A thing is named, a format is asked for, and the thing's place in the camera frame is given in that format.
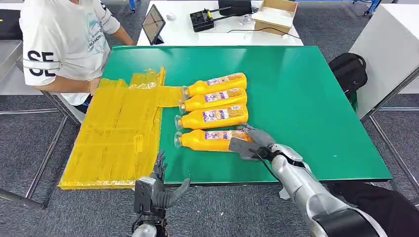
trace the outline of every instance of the yellow plastic sheet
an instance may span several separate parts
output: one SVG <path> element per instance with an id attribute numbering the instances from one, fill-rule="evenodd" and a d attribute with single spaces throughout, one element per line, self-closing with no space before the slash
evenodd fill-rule
<path id="1" fill-rule="evenodd" d="M 163 86 L 165 70 L 102 79 L 59 183 L 61 189 L 133 188 L 149 175 L 159 149 L 161 107 L 174 107 L 180 87 Z"/>

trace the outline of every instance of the gray carpet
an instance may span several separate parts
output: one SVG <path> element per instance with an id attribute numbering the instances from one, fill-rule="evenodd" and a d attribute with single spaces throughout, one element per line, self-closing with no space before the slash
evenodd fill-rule
<path id="1" fill-rule="evenodd" d="M 108 4 L 133 39 L 138 38 L 147 6 L 146 0 L 138 2 L 137 12 L 131 14 L 126 3 Z M 361 2 L 301 2 L 294 23 L 304 44 L 318 45 L 330 61 L 350 49 L 368 22 L 365 9 Z M 118 44 L 112 37 L 108 41 Z M 389 105 L 419 106 L 419 96 L 397 96 Z M 52 106 L 42 96 L 0 97 L 0 110 L 36 108 Z M 18 194 L 27 191 L 60 119 L 59 114 L 0 117 L 0 187 Z M 377 120 L 419 178 L 419 114 L 379 112 Z M 379 185 L 416 197 L 371 122 L 364 126 L 394 175 L 393 181 Z M 77 131 L 78 127 L 67 123 L 35 191 L 35 200 L 48 203 L 45 211 L 0 199 L 0 237 L 129 236 L 136 217 L 132 190 L 64 191 L 56 187 Z M 272 185 L 191 187 L 168 210 L 170 236 L 307 237 L 298 210 L 290 201 L 279 199 L 280 189 Z"/>

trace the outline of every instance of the plastic bottle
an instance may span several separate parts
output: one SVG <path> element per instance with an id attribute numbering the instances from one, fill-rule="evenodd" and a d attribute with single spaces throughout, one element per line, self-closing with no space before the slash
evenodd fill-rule
<path id="1" fill-rule="evenodd" d="M 193 110 L 216 107 L 221 105 L 243 103 L 248 100 L 246 90 L 235 87 L 224 91 L 214 92 L 206 95 L 195 95 L 179 105 L 181 114 Z"/>
<path id="2" fill-rule="evenodd" d="M 231 104 L 207 109 L 194 110 L 187 115 L 174 117 L 177 130 L 184 127 L 203 129 L 238 125 L 248 121 L 249 114 L 245 104 Z"/>
<path id="3" fill-rule="evenodd" d="M 241 87 L 246 89 L 247 79 L 243 73 L 234 73 L 220 78 L 214 78 L 207 81 L 199 80 L 193 85 L 183 86 L 183 98 L 188 99 L 194 95 L 203 95 L 231 89 L 234 87 Z"/>
<path id="4" fill-rule="evenodd" d="M 232 137 L 250 141 L 249 135 L 239 130 L 229 131 L 202 131 L 193 130 L 189 133 L 177 132 L 174 136 L 174 145 L 179 147 L 189 147 L 195 151 L 228 151 L 230 139 Z"/>

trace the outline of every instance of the metal table leg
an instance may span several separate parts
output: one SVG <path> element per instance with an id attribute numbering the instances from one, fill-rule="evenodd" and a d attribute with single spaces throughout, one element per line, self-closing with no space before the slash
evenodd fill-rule
<path id="1" fill-rule="evenodd" d="M 419 184 L 414 175 L 411 173 L 409 168 L 407 167 L 406 163 L 403 161 L 403 159 L 400 157 L 397 150 L 394 148 L 393 144 L 391 144 L 390 140 L 388 139 L 387 135 L 384 133 L 383 129 L 379 125 L 379 123 L 376 121 L 376 119 L 373 116 L 370 116 L 370 120 L 373 123 L 373 126 L 377 129 L 380 136 L 383 138 L 385 144 L 390 149 L 393 156 L 396 158 L 397 163 L 399 164 L 400 168 L 402 168 L 403 172 L 407 176 L 410 183 L 413 185 L 416 192 L 419 194 Z"/>
<path id="2" fill-rule="evenodd" d="M 74 119 L 73 116 L 71 116 L 71 114 L 69 114 L 67 112 L 67 110 L 65 110 L 61 104 L 54 98 L 54 96 L 52 96 L 49 92 L 46 91 L 41 91 L 42 94 L 44 94 L 54 105 L 55 107 L 64 115 L 67 116 L 69 118 L 71 118 L 71 120 L 74 122 L 74 124 L 76 125 L 80 125 L 80 122 L 77 119 Z"/>
<path id="3" fill-rule="evenodd" d="M 54 135 L 54 138 L 52 139 L 51 144 L 49 145 L 48 151 L 46 152 L 45 157 L 42 160 L 41 166 L 39 167 L 37 174 L 35 175 L 35 178 L 32 181 L 28 192 L 26 193 L 26 198 L 31 198 L 32 195 L 34 194 L 35 188 L 37 187 L 39 180 L 43 174 L 43 171 L 45 170 L 46 164 L 48 163 L 49 158 L 51 157 L 52 152 L 54 151 L 55 145 L 57 145 L 58 139 L 60 138 L 61 132 L 63 131 L 66 121 L 67 121 L 67 116 L 64 116 L 64 118 L 62 119 L 60 123 L 60 126 L 58 127 Z"/>
<path id="4" fill-rule="evenodd" d="M 132 12 L 135 12 L 135 0 L 129 0 L 129 8 Z"/>
<path id="5" fill-rule="evenodd" d="M 60 112 L 58 109 L 39 109 L 39 110 L 15 110 L 0 111 L 0 115 L 27 115 L 27 114 L 46 114 Z"/>
<path id="6" fill-rule="evenodd" d="M 352 3 L 355 4 L 358 1 L 371 3 L 370 7 L 364 11 L 364 16 L 368 16 L 370 13 L 374 13 L 378 5 L 381 3 L 381 0 L 353 0 Z"/>
<path id="7" fill-rule="evenodd" d="M 31 207 L 33 207 L 37 210 L 43 210 L 45 208 L 45 205 L 40 203 L 40 202 L 31 200 L 31 199 L 26 198 L 26 197 L 24 198 L 20 195 L 14 194 L 14 193 L 9 192 L 9 191 L 6 191 L 4 189 L 0 189 L 0 198 L 1 197 L 4 198 L 4 199 L 10 200 L 10 201 L 17 202 L 18 204 L 31 206 Z"/>
<path id="8" fill-rule="evenodd" d="M 419 107 L 381 107 L 380 111 L 419 111 Z"/>

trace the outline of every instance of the green table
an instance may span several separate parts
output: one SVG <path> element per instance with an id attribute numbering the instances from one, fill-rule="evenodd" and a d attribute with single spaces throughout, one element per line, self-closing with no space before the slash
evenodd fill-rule
<path id="1" fill-rule="evenodd" d="M 165 84 L 173 86 L 243 72 L 249 124 L 294 148 L 321 181 L 391 179 L 315 46 L 114 47 L 103 77 L 129 83 L 132 73 L 159 67 L 166 69 Z M 197 184 L 274 181 L 262 163 L 235 153 L 175 148 L 177 114 L 178 108 L 163 109 L 160 149 L 168 162 L 166 183 L 186 177 Z"/>

